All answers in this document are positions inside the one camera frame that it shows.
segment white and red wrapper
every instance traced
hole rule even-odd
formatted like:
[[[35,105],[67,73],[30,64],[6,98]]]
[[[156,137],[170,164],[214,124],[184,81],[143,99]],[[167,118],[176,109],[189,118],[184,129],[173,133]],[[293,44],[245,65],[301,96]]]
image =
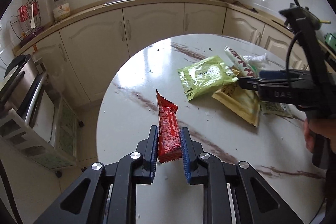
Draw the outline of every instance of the white and red wrapper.
[[[157,106],[159,109],[159,148],[157,157],[161,163],[177,160],[182,157],[180,129],[177,124],[177,105],[163,98],[156,91]]]
[[[251,67],[245,62],[244,59],[239,56],[237,52],[229,47],[225,47],[224,50],[228,58],[230,58],[235,67],[241,72],[243,77],[257,77]]]

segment table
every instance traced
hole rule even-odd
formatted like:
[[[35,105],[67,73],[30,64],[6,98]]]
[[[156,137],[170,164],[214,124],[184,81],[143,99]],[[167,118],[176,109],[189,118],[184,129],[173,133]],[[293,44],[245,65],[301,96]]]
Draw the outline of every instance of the table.
[[[158,124],[157,89],[178,106],[179,126],[188,127],[204,151],[228,163],[249,162],[309,223],[322,203],[325,180],[305,147],[305,114],[291,106],[293,119],[261,115],[254,128],[211,94],[190,102],[184,95],[177,69],[214,55],[232,66],[225,46],[241,55],[267,53],[267,69],[284,68],[274,54],[236,38],[191,34],[159,41],[130,58],[107,89],[97,124],[98,159],[105,165],[119,161],[148,137]],[[203,186],[186,183],[182,160],[157,165],[154,183],[137,186],[136,215],[140,224],[202,223]]]

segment silver screw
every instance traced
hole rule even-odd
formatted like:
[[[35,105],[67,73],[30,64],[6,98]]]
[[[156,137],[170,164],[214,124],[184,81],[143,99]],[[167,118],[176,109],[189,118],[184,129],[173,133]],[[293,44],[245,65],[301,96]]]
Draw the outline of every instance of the silver screw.
[[[210,158],[209,153],[203,152],[199,155],[199,157],[203,160],[207,160],[208,158]]]
[[[246,161],[241,161],[239,163],[239,166],[243,169],[247,169],[248,167],[250,167],[250,165]]]
[[[99,170],[99,169],[101,169],[103,166],[102,166],[102,164],[100,163],[100,162],[96,162],[96,163],[94,163],[94,164],[92,164],[91,165],[91,168],[93,169],[93,170]]]
[[[141,154],[139,152],[133,152],[131,154],[131,158],[134,159],[134,160],[136,160],[136,159],[138,159],[140,157],[141,157]]]

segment plastic jar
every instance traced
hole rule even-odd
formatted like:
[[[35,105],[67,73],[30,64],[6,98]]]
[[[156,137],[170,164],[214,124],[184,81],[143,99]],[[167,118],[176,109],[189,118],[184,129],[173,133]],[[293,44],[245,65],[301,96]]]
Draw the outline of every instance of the plastic jar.
[[[54,18],[56,22],[70,16],[70,6],[67,0],[54,0]]]

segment cart wheel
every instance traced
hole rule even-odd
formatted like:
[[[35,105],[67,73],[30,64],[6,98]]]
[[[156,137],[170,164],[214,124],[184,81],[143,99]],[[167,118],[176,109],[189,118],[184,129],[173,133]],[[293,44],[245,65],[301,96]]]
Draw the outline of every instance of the cart wheel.
[[[57,172],[55,173],[55,175],[56,175],[56,177],[60,178],[63,174],[62,174],[61,171],[57,171]]]

